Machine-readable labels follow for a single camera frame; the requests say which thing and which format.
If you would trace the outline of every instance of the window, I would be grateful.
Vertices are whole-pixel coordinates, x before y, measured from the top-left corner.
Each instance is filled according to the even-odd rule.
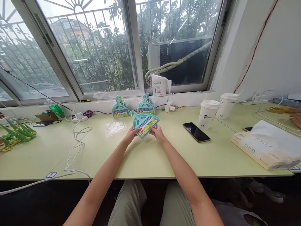
[[[207,89],[231,0],[2,2],[0,66],[68,102],[152,93],[145,74],[184,57],[177,67],[153,73],[172,80],[172,92]],[[0,70],[0,101],[45,99]]]
[[[195,87],[202,90],[221,4],[222,0],[136,0],[143,74],[201,48],[175,68],[154,73],[171,80],[172,86],[200,84]],[[144,77],[145,87],[150,87],[150,78]]]
[[[137,89],[120,1],[38,3],[83,94]],[[79,26],[70,26],[74,22]],[[65,24],[71,29],[56,30]],[[68,38],[60,39],[61,34]]]

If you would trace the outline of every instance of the pants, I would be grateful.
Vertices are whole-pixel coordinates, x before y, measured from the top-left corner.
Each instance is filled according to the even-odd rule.
[[[108,226],[142,226],[141,208],[146,193],[139,180],[126,180],[118,194]],[[166,190],[160,226],[195,226],[190,204],[177,182]]]

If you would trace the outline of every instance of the desk surface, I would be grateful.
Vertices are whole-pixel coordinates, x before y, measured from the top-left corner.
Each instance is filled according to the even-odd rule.
[[[159,125],[175,149],[192,167],[198,177],[250,177],[250,176],[291,176],[288,170],[267,171],[251,159],[230,139],[234,132],[214,119],[212,127],[205,131],[211,141],[198,143],[183,127],[183,123],[197,125],[200,107],[189,107],[166,113],[156,111]],[[125,117],[130,127],[132,117]],[[98,169],[117,147],[127,131],[106,138],[105,124],[113,121],[112,116],[97,115],[81,124],[81,128],[92,126],[92,131],[83,139],[85,149],[74,161],[73,169],[82,170],[94,177]],[[63,169],[69,154],[52,171],[65,174]],[[76,173],[64,179],[85,179],[84,174]],[[144,140],[136,137],[125,154],[116,175],[118,179],[174,178],[174,173],[161,146],[151,135]]]
[[[166,113],[157,110],[160,126],[172,145],[189,163],[198,177],[251,177],[251,176],[291,176],[288,170],[267,171],[247,154],[234,145],[230,139],[234,132],[214,119],[212,127],[205,131],[211,141],[198,143],[182,126],[193,122],[197,125],[200,107],[181,108]],[[118,119],[127,127],[132,117]],[[94,115],[78,124],[76,131],[91,126],[88,134],[80,134],[85,148],[72,168],[88,173],[92,178],[107,160],[127,133],[122,131],[106,138],[105,124],[115,121],[111,115]],[[63,175],[70,149],[76,142],[71,124],[62,121],[46,127],[34,127],[37,137],[28,143],[18,144],[13,150],[0,154],[0,180],[41,180],[49,172]],[[61,179],[85,179],[81,173]],[[174,178],[174,173],[161,146],[151,135],[144,140],[136,137],[120,165],[117,179],[127,178]]]
[[[258,123],[261,119],[265,120],[271,124],[274,124],[290,133],[293,133],[295,135],[301,136],[300,131],[295,131],[291,130],[289,128],[297,129],[299,130],[298,127],[296,127],[293,122],[289,119],[289,116],[291,114],[289,113],[283,113],[283,114],[275,114],[269,111],[263,111],[261,112],[261,115],[275,121],[279,122],[285,126],[282,126],[278,123],[275,123],[271,120],[265,119],[261,117],[259,114],[256,114],[256,116],[260,117],[261,119],[258,119],[256,117],[252,116],[252,113],[258,111],[262,107],[264,109],[268,109],[269,107],[275,107],[277,104],[274,103],[266,103],[266,104],[258,104],[258,105],[242,105],[242,104],[236,104],[234,106],[233,111],[231,112],[230,116],[227,119],[218,119],[221,123],[223,123],[225,126],[233,130],[234,132],[241,132],[244,131],[243,128],[245,127],[253,127],[256,123]],[[297,165],[297,168],[292,170],[294,173],[301,173],[301,163]]]

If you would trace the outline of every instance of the cup lid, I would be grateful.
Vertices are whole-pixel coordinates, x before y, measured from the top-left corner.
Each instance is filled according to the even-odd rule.
[[[239,95],[238,94],[231,94],[231,93],[225,93],[220,96],[221,98],[230,99],[230,100],[238,100]]]
[[[220,107],[220,103],[216,100],[204,100],[201,103],[202,107],[216,109]]]

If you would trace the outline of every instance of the forearm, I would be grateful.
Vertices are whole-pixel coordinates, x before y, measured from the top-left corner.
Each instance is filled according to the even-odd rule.
[[[129,144],[122,141],[99,169],[64,225],[92,225]]]
[[[164,152],[170,162],[176,179],[183,189],[190,204],[210,201],[194,171],[166,139],[161,142]]]

